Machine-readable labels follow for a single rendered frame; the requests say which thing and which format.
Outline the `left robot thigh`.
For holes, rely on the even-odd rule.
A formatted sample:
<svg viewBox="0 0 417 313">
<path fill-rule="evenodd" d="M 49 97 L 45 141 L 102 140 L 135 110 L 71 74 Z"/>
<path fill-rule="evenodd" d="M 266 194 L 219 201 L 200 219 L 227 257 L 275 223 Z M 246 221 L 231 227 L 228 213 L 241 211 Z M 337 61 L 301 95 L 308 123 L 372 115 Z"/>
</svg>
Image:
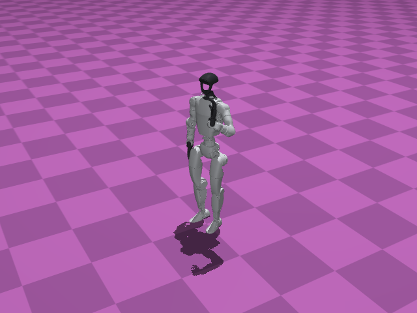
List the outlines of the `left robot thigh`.
<svg viewBox="0 0 417 313">
<path fill-rule="evenodd" d="M 210 163 L 210 187 L 211 194 L 220 195 L 220 190 L 222 188 L 222 178 L 223 178 L 223 169 L 222 166 L 226 165 L 228 158 L 225 154 L 222 154 L 219 151 L 214 152 L 214 157 Z"/>
</svg>

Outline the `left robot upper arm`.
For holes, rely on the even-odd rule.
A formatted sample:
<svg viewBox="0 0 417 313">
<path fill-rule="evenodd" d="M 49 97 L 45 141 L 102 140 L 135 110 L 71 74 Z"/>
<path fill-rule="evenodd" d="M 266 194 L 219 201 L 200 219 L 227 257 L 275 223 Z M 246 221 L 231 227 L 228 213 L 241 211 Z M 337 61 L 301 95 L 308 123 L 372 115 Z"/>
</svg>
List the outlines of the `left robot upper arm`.
<svg viewBox="0 0 417 313">
<path fill-rule="evenodd" d="M 217 110 L 218 113 L 221 114 L 223 122 L 224 122 L 225 125 L 234 127 L 233 126 L 233 120 L 232 120 L 232 117 L 231 117 L 231 114 L 230 114 L 229 105 L 227 105 L 223 102 L 217 102 L 216 110 Z M 228 133 L 225 136 L 230 137 L 232 135 L 234 135 L 234 134 Z"/>
</svg>

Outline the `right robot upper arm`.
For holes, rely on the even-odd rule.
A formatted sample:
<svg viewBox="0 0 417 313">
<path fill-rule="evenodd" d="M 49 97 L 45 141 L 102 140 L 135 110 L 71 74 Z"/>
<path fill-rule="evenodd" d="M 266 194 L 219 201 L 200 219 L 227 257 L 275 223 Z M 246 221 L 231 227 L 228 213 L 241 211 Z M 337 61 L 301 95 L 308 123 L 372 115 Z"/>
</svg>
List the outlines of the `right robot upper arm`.
<svg viewBox="0 0 417 313">
<path fill-rule="evenodd" d="M 189 103 L 190 103 L 190 117 L 187 118 L 186 120 L 186 124 L 193 128 L 196 126 L 196 114 L 195 114 L 195 100 L 198 96 L 194 96 L 192 98 L 190 98 Z"/>
</svg>

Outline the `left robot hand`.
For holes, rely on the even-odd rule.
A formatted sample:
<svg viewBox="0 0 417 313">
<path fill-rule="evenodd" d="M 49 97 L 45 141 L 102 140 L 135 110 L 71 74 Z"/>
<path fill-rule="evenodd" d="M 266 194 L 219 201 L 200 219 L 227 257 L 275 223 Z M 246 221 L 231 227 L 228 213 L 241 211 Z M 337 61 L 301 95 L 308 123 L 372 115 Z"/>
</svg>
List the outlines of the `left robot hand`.
<svg viewBox="0 0 417 313">
<path fill-rule="evenodd" d="M 213 99 L 209 99 L 209 101 L 211 101 L 212 106 L 209 105 L 210 110 L 211 110 L 211 115 L 210 118 L 208 120 L 210 120 L 210 126 L 213 127 L 215 125 L 215 121 L 216 121 L 216 102 Z"/>
</svg>

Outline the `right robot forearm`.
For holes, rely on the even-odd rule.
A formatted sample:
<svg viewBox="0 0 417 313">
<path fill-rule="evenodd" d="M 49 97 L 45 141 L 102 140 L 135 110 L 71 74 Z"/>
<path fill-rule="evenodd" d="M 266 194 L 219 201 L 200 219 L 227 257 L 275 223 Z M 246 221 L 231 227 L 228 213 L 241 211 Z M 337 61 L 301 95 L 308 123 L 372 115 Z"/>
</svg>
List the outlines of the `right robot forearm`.
<svg viewBox="0 0 417 313">
<path fill-rule="evenodd" d="M 187 140 L 186 140 L 186 144 L 187 142 L 191 142 L 191 146 L 194 144 L 194 132 L 195 132 L 195 127 L 191 128 L 188 125 L 187 126 Z"/>
</svg>

